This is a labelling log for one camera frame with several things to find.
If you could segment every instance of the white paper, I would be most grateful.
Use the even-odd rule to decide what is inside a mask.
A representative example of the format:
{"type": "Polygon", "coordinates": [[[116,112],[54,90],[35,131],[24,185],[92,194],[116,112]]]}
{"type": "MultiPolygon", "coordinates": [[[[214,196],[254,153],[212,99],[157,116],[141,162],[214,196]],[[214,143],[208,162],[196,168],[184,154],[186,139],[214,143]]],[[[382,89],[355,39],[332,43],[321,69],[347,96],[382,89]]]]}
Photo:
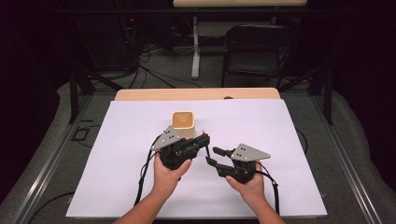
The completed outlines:
{"type": "MultiPolygon", "coordinates": [[[[271,155],[262,164],[276,180],[282,217],[327,215],[283,100],[205,100],[111,103],[92,148],[67,217],[121,217],[134,204],[140,169],[149,147],[169,125],[173,112],[192,111],[196,134],[210,135],[212,159],[232,165],[212,147],[233,149],[240,143],[271,155]]],[[[205,160],[202,148],[183,175],[158,218],[255,217],[226,180],[205,160]]],[[[152,187],[148,167],[142,198],[152,187]]],[[[275,207],[271,181],[265,195],[275,207]]]]}

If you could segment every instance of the human hand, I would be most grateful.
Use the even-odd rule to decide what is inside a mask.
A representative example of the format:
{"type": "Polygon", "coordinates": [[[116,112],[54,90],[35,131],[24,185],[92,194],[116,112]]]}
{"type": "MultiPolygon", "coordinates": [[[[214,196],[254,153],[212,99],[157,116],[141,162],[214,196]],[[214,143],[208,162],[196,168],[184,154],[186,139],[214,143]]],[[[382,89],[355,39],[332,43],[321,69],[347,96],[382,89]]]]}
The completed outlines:
{"type": "MultiPolygon", "coordinates": [[[[256,163],[256,170],[262,171],[260,163],[256,163]]],[[[260,204],[266,203],[264,195],[264,183],[263,176],[260,174],[254,174],[253,179],[248,181],[246,184],[241,184],[231,176],[225,177],[230,186],[241,194],[244,202],[253,210],[255,210],[260,204]]]]}
{"type": "Polygon", "coordinates": [[[151,194],[156,194],[167,200],[174,192],[178,180],[186,174],[190,166],[191,160],[186,160],[178,169],[170,170],[163,165],[160,153],[157,153],[154,159],[154,186],[151,194]]]}

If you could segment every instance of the chair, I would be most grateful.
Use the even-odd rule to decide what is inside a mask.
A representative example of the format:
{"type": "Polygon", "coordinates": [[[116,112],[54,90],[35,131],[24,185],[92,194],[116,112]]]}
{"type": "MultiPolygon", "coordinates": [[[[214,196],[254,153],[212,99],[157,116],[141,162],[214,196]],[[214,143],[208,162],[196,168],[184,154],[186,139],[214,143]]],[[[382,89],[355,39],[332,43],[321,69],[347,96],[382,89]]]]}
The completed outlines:
{"type": "Polygon", "coordinates": [[[231,28],[225,36],[221,87],[228,74],[278,78],[278,88],[282,64],[295,42],[296,33],[287,26],[245,24],[231,28]]]}

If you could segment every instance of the metal frame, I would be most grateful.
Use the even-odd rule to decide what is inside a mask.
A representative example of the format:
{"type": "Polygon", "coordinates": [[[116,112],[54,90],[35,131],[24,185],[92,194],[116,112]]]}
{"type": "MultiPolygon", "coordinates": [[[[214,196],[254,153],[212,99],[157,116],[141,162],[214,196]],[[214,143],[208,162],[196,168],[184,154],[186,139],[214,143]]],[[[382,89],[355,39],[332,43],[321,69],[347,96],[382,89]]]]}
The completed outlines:
{"type": "MultiPolygon", "coordinates": [[[[76,120],[81,119],[82,115],[87,110],[91,100],[92,96],[83,97],[80,105],[81,113],[76,117],[76,120]]],[[[33,214],[42,194],[46,190],[50,179],[55,173],[59,162],[62,159],[62,155],[64,154],[64,148],[67,142],[73,137],[73,133],[77,129],[77,127],[78,122],[74,122],[66,128],[66,130],[64,131],[64,138],[59,142],[57,148],[51,153],[51,155],[47,159],[47,162],[43,166],[43,169],[35,180],[35,183],[30,188],[25,200],[21,204],[20,209],[18,210],[11,224],[27,223],[30,216],[33,214]]]]}
{"type": "Polygon", "coordinates": [[[322,122],[323,126],[326,128],[327,133],[334,142],[334,153],[340,162],[341,168],[345,173],[346,179],[349,182],[353,193],[355,194],[358,204],[361,207],[361,211],[366,217],[367,223],[382,223],[381,219],[378,216],[378,213],[375,211],[374,205],[372,204],[365,187],[361,183],[358,174],[353,168],[353,164],[350,161],[347,152],[344,149],[340,138],[338,137],[337,132],[335,131],[334,127],[327,122],[327,119],[325,118],[323,113],[321,113],[323,103],[320,101],[319,96],[313,96],[311,97],[311,99],[315,109],[317,110],[320,121],[322,122]]]}

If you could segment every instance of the paper cup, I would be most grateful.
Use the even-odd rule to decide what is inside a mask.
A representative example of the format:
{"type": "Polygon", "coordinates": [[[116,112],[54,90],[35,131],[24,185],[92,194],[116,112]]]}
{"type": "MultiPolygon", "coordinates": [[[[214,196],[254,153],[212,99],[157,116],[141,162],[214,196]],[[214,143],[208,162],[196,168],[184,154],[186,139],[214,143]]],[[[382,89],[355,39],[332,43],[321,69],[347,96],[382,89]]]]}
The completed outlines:
{"type": "Polygon", "coordinates": [[[171,124],[180,138],[190,139],[195,137],[194,114],[191,111],[174,112],[171,124]]]}

